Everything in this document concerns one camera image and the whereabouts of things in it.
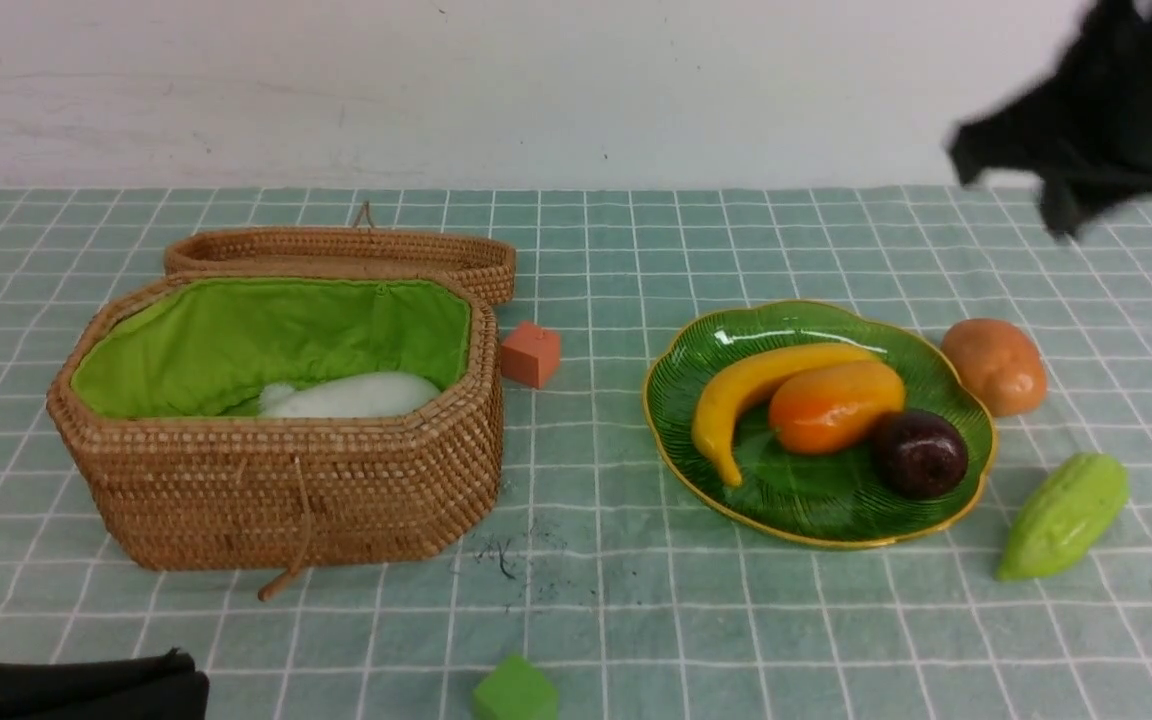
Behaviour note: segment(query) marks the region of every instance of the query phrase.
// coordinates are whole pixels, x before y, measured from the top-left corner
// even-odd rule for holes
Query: leaf-shaped plate
[[[733,449],[745,476],[740,488],[726,487],[692,446],[696,400],[719,370],[778,347],[840,341],[881,356],[905,381],[905,406],[940,414],[963,434],[968,473],[948,495],[932,501],[896,495],[878,479],[864,445],[827,456],[788,454],[772,435],[765,404],[736,426]],[[935,346],[895,325],[810,300],[740,306],[694,320],[647,371],[643,410],[669,470],[714,510],[787,541],[840,550],[908,541],[963,518],[980,500],[998,444],[988,411]]]

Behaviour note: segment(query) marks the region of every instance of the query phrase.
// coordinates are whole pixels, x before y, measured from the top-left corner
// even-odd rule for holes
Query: white object
[[[260,393],[263,418],[384,418],[407,415],[439,396],[411,373],[364,373],[297,391],[274,382]]]

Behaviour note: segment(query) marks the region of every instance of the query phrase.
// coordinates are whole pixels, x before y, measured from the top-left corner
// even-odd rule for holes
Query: yellow banana
[[[813,342],[737,359],[719,370],[700,392],[691,418],[692,445],[713,462],[727,487],[740,487],[741,471],[732,455],[732,434],[740,416],[771,400],[790,376],[850,361],[879,361],[879,357],[847,342]]]

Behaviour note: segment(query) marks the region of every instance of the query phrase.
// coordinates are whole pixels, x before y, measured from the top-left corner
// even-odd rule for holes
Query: basket lid
[[[366,219],[366,227],[358,227]],[[364,202],[349,227],[260,225],[198,232],[164,251],[166,274],[252,266],[364,263],[387,272],[445,273],[491,305],[513,300],[517,251],[490,237],[378,228]]]

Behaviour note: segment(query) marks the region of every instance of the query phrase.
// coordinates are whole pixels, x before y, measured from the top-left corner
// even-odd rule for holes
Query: black fabric
[[[0,662],[0,720],[202,720],[210,682],[188,653],[69,665]]]
[[[1152,15],[1100,0],[1056,71],[960,124],[948,154],[963,185],[988,169],[1036,174],[1039,214],[1056,238],[1152,195]]]

